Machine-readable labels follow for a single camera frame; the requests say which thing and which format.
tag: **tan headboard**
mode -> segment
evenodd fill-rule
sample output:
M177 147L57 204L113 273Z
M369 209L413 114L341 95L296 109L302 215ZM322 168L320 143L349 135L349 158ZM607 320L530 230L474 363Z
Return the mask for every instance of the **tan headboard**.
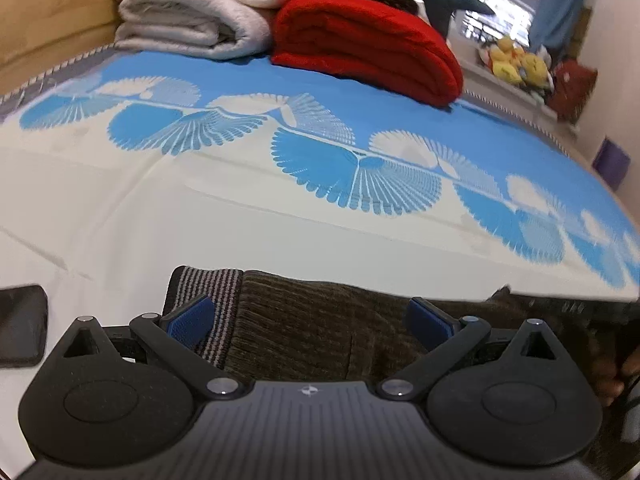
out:
M0 0L0 95L113 41L114 0Z

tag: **bed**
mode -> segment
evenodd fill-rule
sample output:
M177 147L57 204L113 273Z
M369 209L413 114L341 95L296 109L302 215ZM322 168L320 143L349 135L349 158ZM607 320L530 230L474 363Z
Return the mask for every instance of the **bed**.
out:
M0 125L0 285L39 283L49 339L159 312L175 267L261 269L428 298L635 299L640 237L552 143L469 100L438 110L276 67L114 54ZM31 460L3 370L0 467Z

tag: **white logo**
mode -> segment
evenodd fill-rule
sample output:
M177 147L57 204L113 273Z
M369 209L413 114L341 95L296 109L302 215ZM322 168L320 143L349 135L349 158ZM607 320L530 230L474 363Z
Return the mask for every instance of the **white logo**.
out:
M307 386L303 386L302 388L300 388L298 391L302 392L307 397L311 397L318 393L320 390L318 390L315 386L308 384Z

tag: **curtain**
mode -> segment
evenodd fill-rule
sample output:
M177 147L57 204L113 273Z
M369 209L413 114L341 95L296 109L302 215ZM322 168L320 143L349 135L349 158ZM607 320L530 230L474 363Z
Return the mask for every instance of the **curtain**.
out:
M553 50L564 47L571 39L583 1L540 0L540 6L529 29L531 51L537 51L541 45Z

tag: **white wall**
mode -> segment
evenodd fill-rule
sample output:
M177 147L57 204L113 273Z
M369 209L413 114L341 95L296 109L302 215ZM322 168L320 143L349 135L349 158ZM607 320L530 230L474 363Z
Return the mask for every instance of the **white wall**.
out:
M580 62L599 70L580 118L578 149L591 160L607 136L632 159L618 196L640 220L640 0L595 0Z

